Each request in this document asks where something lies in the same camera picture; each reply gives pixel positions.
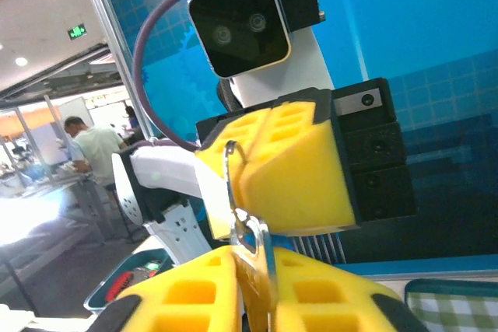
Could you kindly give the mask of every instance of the floor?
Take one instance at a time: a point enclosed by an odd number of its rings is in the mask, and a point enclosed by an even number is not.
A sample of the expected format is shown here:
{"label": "floor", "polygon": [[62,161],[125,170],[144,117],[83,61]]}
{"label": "floor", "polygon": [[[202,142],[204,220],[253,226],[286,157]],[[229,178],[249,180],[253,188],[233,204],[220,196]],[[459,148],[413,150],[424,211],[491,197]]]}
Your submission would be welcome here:
{"label": "floor", "polygon": [[[119,236],[125,236],[124,230]],[[86,297],[138,245],[118,239],[103,246],[76,246],[42,268],[24,282],[40,316],[90,316],[83,307]],[[17,289],[2,296],[2,303],[10,309],[28,309]]]}

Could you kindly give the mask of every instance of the ceiling light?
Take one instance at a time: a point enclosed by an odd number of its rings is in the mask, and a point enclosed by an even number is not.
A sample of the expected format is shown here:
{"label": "ceiling light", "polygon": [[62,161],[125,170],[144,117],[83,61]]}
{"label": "ceiling light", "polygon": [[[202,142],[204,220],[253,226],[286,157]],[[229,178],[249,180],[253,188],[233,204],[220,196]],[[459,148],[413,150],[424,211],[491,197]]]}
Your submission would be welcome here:
{"label": "ceiling light", "polygon": [[17,58],[16,64],[18,66],[26,66],[28,64],[28,60],[26,60],[25,58]]}

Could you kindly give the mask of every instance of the yellow foam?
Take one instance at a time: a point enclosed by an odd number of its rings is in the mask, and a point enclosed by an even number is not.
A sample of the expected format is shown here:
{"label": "yellow foam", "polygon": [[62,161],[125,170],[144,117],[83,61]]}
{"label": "yellow foam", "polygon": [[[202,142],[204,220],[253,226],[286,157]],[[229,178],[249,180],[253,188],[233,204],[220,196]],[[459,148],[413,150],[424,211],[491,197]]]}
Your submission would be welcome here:
{"label": "yellow foam", "polygon": [[389,288],[282,248],[275,248],[279,304],[276,332],[395,332],[371,296]]}
{"label": "yellow foam", "polygon": [[142,297],[123,332],[238,332],[240,301],[230,246],[125,289]]}
{"label": "yellow foam", "polygon": [[[230,159],[232,188],[236,203],[262,217],[273,233],[316,235],[356,224],[331,122],[313,124],[315,110],[315,102],[303,101],[249,113],[226,126],[209,149],[197,153],[223,177],[226,142],[239,141],[233,129],[250,124],[240,141],[248,164],[242,166],[238,155]],[[226,218],[211,214],[220,209],[214,205],[206,203],[212,233],[216,239],[225,238],[230,210]]]}

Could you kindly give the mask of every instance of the ceiling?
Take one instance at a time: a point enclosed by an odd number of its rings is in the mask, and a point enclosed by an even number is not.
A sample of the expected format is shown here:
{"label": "ceiling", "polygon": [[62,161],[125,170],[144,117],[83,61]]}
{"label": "ceiling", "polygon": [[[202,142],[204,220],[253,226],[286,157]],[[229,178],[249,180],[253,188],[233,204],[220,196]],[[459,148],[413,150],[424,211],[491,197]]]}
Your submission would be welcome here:
{"label": "ceiling", "polygon": [[[87,34],[70,40],[68,30],[81,23],[85,24]],[[105,39],[90,0],[0,0],[0,44],[3,46],[0,50],[1,92],[96,45],[104,45]],[[18,57],[26,58],[28,64],[19,67],[15,63]],[[91,73],[90,65],[82,64],[80,68],[85,69],[82,74],[87,76]]]}

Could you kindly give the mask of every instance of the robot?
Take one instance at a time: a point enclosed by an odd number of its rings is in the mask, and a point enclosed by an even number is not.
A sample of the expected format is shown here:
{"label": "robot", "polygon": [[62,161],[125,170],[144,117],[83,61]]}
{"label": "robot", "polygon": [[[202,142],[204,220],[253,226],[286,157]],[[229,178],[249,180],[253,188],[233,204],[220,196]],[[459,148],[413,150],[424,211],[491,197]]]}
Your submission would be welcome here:
{"label": "robot", "polygon": [[[347,303],[350,291],[329,284],[330,277],[362,293],[354,312],[331,322],[343,326],[338,330],[357,330],[352,315],[361,313],[361,305],[370,310],[365,313],[371,330],[425,330],[390,292],[271,245],[270,232],[316,237],[416,214],[387,81],[334,89],[311,29],[325,21],[317,0],[190,0],[192,23],[220,77],[218,94],[228,113],[198,122],[199,142],[186,142],[154,113],[142,82],[145,42],[155,22],[178,1],[165,0],[150,14],[133,63],[143,110],[167,139],[149,139],[113,155],[124,211],[164,245],[177,268],[168,271],[169,280],[161,275],[127,289],[90,330],[104,330],[112,317],[118,326],[113,330],[134,331],[145,319],[162,323],[157,320],[168,313],[176,314],[164,322],[164,330],[239,330],[239,286],[253,332],[290,330],[288,320],[301,317],[301,327],[292,330],[333,330],[321,316],[277,306],[283,300]],[[202,198],[208,224],[195,219],[188,196]],[[231,245],[223,246],[227,240]],[[331,250],[325,244],[321,249]],[[303,276],[277,279],[280,272],[296,270],[291,267],[306,267],[323,281],[321,287]],[[199,280],[204,270],[214,271],[218,280]],[[229,278],[230,271],[237,278]],[[184,289],[176,289],[178,284]],[[210,287],[220,293],[213,295]],[[154,298],[153,289],[167,298]],[[323,292],[330,295],[320,298]],[[151,319],[157,302],[167,304],[165,313]],[[200,307],[192,309],[191,322],[174,311],[186,304]],[[206,304],[213,307],[201,316]],[[150,328],[161,330],[156,324]]]}

